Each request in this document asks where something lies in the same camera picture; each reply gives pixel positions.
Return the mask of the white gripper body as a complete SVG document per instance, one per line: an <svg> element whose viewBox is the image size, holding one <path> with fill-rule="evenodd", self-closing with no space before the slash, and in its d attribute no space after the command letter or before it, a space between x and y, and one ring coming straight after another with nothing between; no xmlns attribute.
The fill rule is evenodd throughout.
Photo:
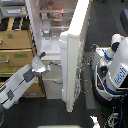
<svg viewBox="0 0 128 128"><path fill-rule="evenodd" d="M36 74L45 74L50 71L49 65L44 65L38 56L35 56L32 60L32 71Z"/></svg>

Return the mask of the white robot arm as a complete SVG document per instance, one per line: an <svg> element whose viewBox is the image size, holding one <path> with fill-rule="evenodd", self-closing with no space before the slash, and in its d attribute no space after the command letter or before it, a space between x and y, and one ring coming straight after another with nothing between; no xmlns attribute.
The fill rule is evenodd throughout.
<svg viewBox="0 0 128 128"><path fill-rule="evenodd" d="M38 76L51 71L50 62L45 65L41 58L46 55L45 52L37 54L32 59L32 64L26 64L14 73L8 80L0 86L0 112L9 109L24 92L37 80Z"/></svg>

